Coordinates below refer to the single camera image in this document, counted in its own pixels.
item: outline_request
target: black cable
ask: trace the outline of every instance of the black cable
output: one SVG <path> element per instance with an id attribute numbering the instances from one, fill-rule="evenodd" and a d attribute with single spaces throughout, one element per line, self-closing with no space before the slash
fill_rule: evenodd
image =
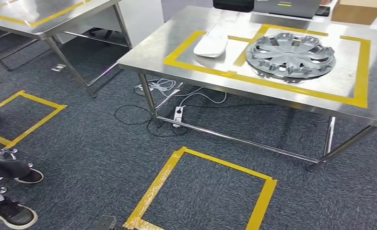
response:
<path id="1" fill-rule="evenodd" d="M 233 108 L 233 107 L 241 107 L 241 106 L 255 106 L 255 105 L 275 105 L 275 104 L 271 104 L 271 103 L 258 103 L 258 104 L 237 104 L 237 105 L 229 105 L 229 106 L 220 106 L 220 107 L 213 107 L 213 106 L 199 106 L 199 105 L 192 105 L 192 104 L 188 104 L 188 105 L 185 105 L 185 107 L 197 107 L 197 108 L 209 108 L 209 109 L 223 109 L 223 108 Z M 168 138 L 168 137 L 176 137 L 176 136 L 183 136 L 185 134 L 187 134 L 189 132 L 189 129 L 186 128 L 186 127 L 181 127 L 183 129 L 185 129 L 183 132 L 181 133 L 178 133 L 176 132 L 176 128 L 173 127 L 173 124 L 170 124 L 171 126 L 171 131 L 174 133 L 173 135 L 158 135 L 158 134 L 155 134 L 153 133 L 150 129 L 149 129 L 149 126 L 152 122 L 152 118 L 150 119 L 147 119 L 145 121 L 142 121 L 142 122 L 138 122 L 138 123 L 128 123 L 128 122 L 125 122 L 125 121 L 122 121 L 121 119 L 119 119 L 117 117 L 117 112 L 122 109 L 123 107 L 126 107 L 126 106 L 132 106 L 132 107 L 136 107 L 136 108 L 140 108 L 142 110 L 144 110 L 145 112 L 147 112 L 149 114 L 149 116 L 151 116 L 151 113 L 149 112 L 149 110 L 143 108 L 143 107 L 140 107 L 138 105 L 133 105 L 133 104 L 126 104 L 126 105 L 123 105 L 121 107 L 119 107 L 118 109 L 115 110 L 114 112 L 114 117 L 121 123 L 125 124 L 125 125 L 128 125 L 128 126 L 135 126 L 135 125 L 141 125 L 141 124 L 145 124 L 147 123 L 146 125 L 146 130 L 153 136 L 155 137 L 159 137 L 159 138 Z M 173 115 L 173 112 L 174 111 L 170 111 L 170 113 L 166 116 L 166 117 L 171 117 L 171 115 Z"/>
<path id="2" fill-rule="evenodd" d="M 150 133 L 150 134 L 152 134 L 153 136 L 156 136 L 156 137 L 159 137 L 159 138 L 168 138 L 168 137 L 175 137 L 175 136 L 183 136 L 183 135 L 185 135 L 185 134 L 187 134 L 188 132 L 189 132 L 189 129 L 188 128 L 186 128 L 186 127 L 182 127 L 182 128 L 184 128 L 185 130 L 182 132 L 182 133 L 177 133 L 177 132 L 175 132 L 175 130 L 172 128 L 172 126 L 171 126 L 171 131 L 174 133 L 173 135 L 158 135 L 158 134 L 156 134 L 156 133 L 153 133 L 150 129 L 149 129 L 149 125 L 150 125 L 150 123 L 152 122 L 152 118 L 150 118 L 150 119 L 147 119 L 147 120 L 145 120 L 145 121 L 142 121 L 142 122 L 138 122 L 138 123 L 128 123 L 128 122 L 125 122 L 125 121 L 122 121 L 119 117 L 117 117 L 117 112 L 120 110 L 120 109 L 122 109 L 123 107 L 126 107 L 126 106 L 131 106 L 131 107 L 136 107 L 136 108 L 140 108 L 140 109 L 142 109 L 142 110 L 144 110 L 145 112 L 147 112 L 150 116 L 151 116 L 151 113 L 149 112 L 149 110 L 147 110 L 147 109 L 145 109 L 145 108 L 143 108 L 143 107 L 140 107 L 140 106 L 138 106 L 138 105 L 133 105 L 133 104 L 126 104 L 126 105 L 123 105 L 123 106 L 121 106 L 121 107 L 119 107 L 118 109 L 116 109 L 115 110 L 115 112 L 114 112 L 114 117 L 115 117 L 115 119 L 117 119 L 119 122 L 121 122 L 121 123 L 123 123 L 123 124 L 125 124 L 125 125 L 128 125 L 128 126 L 135 126 L 135 125 L 141 125 L 141 124 L 145 124 L 145 123 L 147 123 L 147 125 L 146 125 L 146 130 Z M 170 117 L 172 115 L 172 112 L 170 112 L 166 117 Z"/>

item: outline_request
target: gray carpet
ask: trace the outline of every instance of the gray carpet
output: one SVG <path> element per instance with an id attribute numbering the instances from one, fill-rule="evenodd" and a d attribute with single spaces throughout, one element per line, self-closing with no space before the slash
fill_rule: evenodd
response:
<path id="1" fill-rule="evenodd" d="M 125 53 L 121 47 L 106 46 L 77 38 L 65 45 L 65 53 L 88 47 L 92 52 L 70 56 L 89 78 Z M 100 80 L 96 99 L 72 78 L 51 67 L 59 63 L 48 47 L 38 42 L 6 59 L 14 68 L 0 67 L 0 101 L 26 90 L 68 107 L 17 144 L 18 157 L 30 161 L 46 176 L 40 184 L 24 185 L 5 180 L 8 196 L 32 207 L 39 221 L 30 230 L 91 230 L 101 215 L 113 215 L 123 223 L 135 208 L 172 151 L 187 146 L 193 150 L 270 175 L 278 180 L 262 230 L 377 230 L 377 132 L 345 154 L 310 173 L 307 163 L 238 144 L 196 131 L 184 136 L 158 138 L 146 125 L 128 126 L 113 116 L 121 105 L 146 107 L 143 97 L 133 93 L 138 82 L 131 71 Z M 188 92 L 195 87 L 184 88 Z M 204 91 L 216 100 L 221 92 Z M 156 101 L 162 99 L 159 93 Z M 163 108 L 167 115 L 179 99 Z M 188 104 L 214 106 L 203 98 Z M 224 105 L 259 104 L 229 95 Z M 18 99 L 0 109 L 0 135 L 13 138 L 49 108 Z M 117 115 L 130 122 L 145 120 L 147 114 L 124 108 Z M 264 144 L 318 157 L 328 118 L 281 106 L 254 105 L 225 109 L 185 108 L 184 119 Z M 334 145 L 346 140 L 363 125 L 337 120 Z M 159 135 L 173 134 L 170 125 Z M 149 206 L 143 218 L 167 230 L 243 229 L 260 191 L 260 180 L 213 162 L 183 156 Z M 8 230 L 0 222 L 0 230 Z"/>

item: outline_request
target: black sneaker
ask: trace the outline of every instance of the black sneaker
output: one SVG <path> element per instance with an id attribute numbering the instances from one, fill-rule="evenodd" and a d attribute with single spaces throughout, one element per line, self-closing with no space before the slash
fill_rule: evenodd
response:
<path id="1" fill-rule="evenodd" d="M 28 175 L 15 178 L 15 180 L 24 184 L 36 184 L 42 181 L 44 177 L 43 173 L 31 168 Z"/>
<path id="2" fill-rule="evenodd" d="M 0 220 L 11 229 L 26 229 L 37 221 L 37 214 L 28 207 L 5 197 L 0 201 Z"/>

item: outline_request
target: floor marking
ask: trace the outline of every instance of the floor marking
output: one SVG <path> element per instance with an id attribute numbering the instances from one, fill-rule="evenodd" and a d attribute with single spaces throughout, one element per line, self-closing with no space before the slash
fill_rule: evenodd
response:
<path id="1" fill-rule="evenodd" d="M 177 165 L 180 158 L 183 156 L 184 153 L 192 154 L 230 168 L 234 168 L 236 170 L 249 173 L 253 176 L 259 177 L 265 180 L 265 183 L 262 187 L 262 191 L 259 194 L 259 197 L 256 201 L 255 207 L 250 215 L 246 230 L 257 230 L 262 223 L 263 217 L 265 212 L 268 208 L 269 201 L 275 189 L 277 180 L 272 179 L 272 177 L 261 174 L 254 170 L 250 170 L 244 168 L 242 166 L 232 164 L 230 162 L 197 152 L 186 147 L 182 147 L 181 149 L 174 151 L 170 158 L 166 161 L 163 168 L 160 170 L 159 174 L 155 177 L 152 184 L 149 186 L 146 193 L 143 195 L 135 209 L 132 211 L 129 218 L 123 224 L 123 227 L 127 229 L 137 229 L 137 230 L 164 230 L 152 223 L 149 223 L 142 219 L 142 216 L 145 214 L 147 208 L 152 203 L 153 199 L 156 197 L 159 190 L 162 188 L 163 183 L 169 177 L 173 168 Z"/>
<path id="2" fill-rule="evenodd" d="M 44 123 L 46 123 L 48 120 L 50 120 L 52 117 L 54 117 L 54 115 L 56 115 L 58 112 L 60 112 L 61 110 L 63 110 L 64 108 L 66 108 L 66 105 L 63 105 L 63 104 L 57 104 L 57 103 L 54 103 L 54 102 L 51 102 L 51 101 L 48 101 L 48 100 L 45 100 L 43 98 L 40 98 L 40 97 L 36 97 L 36 96 L 33 96 L 33 95 L 30 95 L 30 94 L 27 94 L 25 93 L 24 90 L 21 90 L 17 93 L 15 93 L 14 95 L 10 96 L 9 98 L 3 100 L 1 103 L 0 103 L 0 108 L 5 105 L 6 103 L 12 101 L 13 99 L 15 99 L 16 97 L 18 96 L 22 96 L 24 98 L 27 98 L 29 100 L 32 100 L 32 101 L 36 101 L 38 103 L 41 103 L 41 104 L 45 104 L 47 106 L 50 106 L 50 107 L 53 107 L 55 108 L 55 110 L 53 110 L 50 114 L 48 114 L 47 116 L 45 116 L 43 119 L 41 119 L 40 121 L 38 121 L 36 124 L 34 124 L 33 126 L 31 126 L 30 128 L 28 128 L 25 132 L 23 132 L 22 134 L 20 134 L 18 137 L 16 137 L 14 140 L 10 141 L 10 140 L 7 140 L 3 137 L 0 136 L 0 143 L 3 144 L 5 147 L 4 148 L 11 148 L 13 146 L 15 146 L 19 141 L 21 141 L 23 138 L 25 138 L 26 136 L 28 136 L 29 134 L 31 134 L 33 131 L 35 131 L 37 128 L 39 128 L 40 126 L 42 126 Z"/>
<path id="3" fill-rule="evenodd" d="M 269 201 L 271 200 L 276 183 L 277 180 L 265 181 L 251 217 L 249 218 L 246 230 L 259 229 L 262 219 L 265 216 L 265 212 L 268 209 Z"/>
<path id="4" fill-rule="evenodd" d="M 282 29 L 287 31 L 305 33 L 305 34 L 312 34 L 312 35 L 320 35 L 320 36 L 328 36 L 327 33 L 318 32 L 318 31 L 310 31 L 298 28 L 291 28 L 285 26 L 278 26 L 278 25 L 270 25 L 270 24 L 262 24 L 258 32 L 254 35 L 252 39 L 249 38 L 238 38 L 235 36 L 229 36 L 228 39 L 243 41 L 243 42 L 254 42 L 258 38 L 264 36 L 269 28 L 273 29 Z M 340 96 L 332 93 L 320 92 L 316 90 L 310 90 L 305 88 L 300 88 L 293 85 L 282 84 L 278 82 L 273 82 L 265 79 L 254 78 L 250 76 L 240 75 L 237 74 L 236 71 L 220 71 L 217 69 L 210 69 L 204 66 L 197 66 L 181 61 L 176 61 L 176 59 L 201 35 L 204 35 L 205 31 L 194 31 L 185 41 L 183 41 L 180 45 L 177 46 L 175 50 L 173 50 L 167 57 L 164 58 L 163 63 L 170 66 L 175 66 L 183 69 L 190 69 L 194 71 L 199 71 L 208 74 L 214 74 L 222 77 L 227 77 L 239 81 L 246 81 L 254 84 L 259 84 L 267 87 L 276 88 L 279 90 L 286 90 L 290 92 L 305 94 L 308 96 L 318 97 L 326 100 L 331 100 L 335 102 L 345 103 L 354 105 L 361 108 L 367 108 L 367 91 L 368 91 L 368 67 L 369 67 L 369 50 L 370 50 L 370 40 L 357 38 L 357 37 L 348 37 L 348 36 L 340 36 L 340 39 L 356 41 L 360 43 L 360 50 L 359 50 L 359 58 L 358 58 L 358 68 L 355 77 L 355 86 L 354 86 L 354 94 L 353 97 L 347 96 Z M 236 61 L 233 63 L 233 67 L 241 67 L 246 62 L 245 57 L 245 50 L 238 56 Z"/>

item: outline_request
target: table top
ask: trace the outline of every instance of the table top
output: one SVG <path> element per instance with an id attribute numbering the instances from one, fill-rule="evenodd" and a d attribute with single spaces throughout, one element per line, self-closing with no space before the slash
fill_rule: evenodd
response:
<path id="1" fill-rule="evenodd" d="M 193 49 L 218 24 L 228 35 L 226 52 L 200 57 Z M 262 73 L 243 50 L 263 35 L 310 35 L 334 49 L 336 65 L 308 80 Z M 335 23 L 187 7 L 118 60 L 121 68 L 377 126 L 377 30 Z"/>
<path id="2" fill-rule="evenodd" d="M 45 39 L 120 0 L 0 0 L 0 30 Z"/>

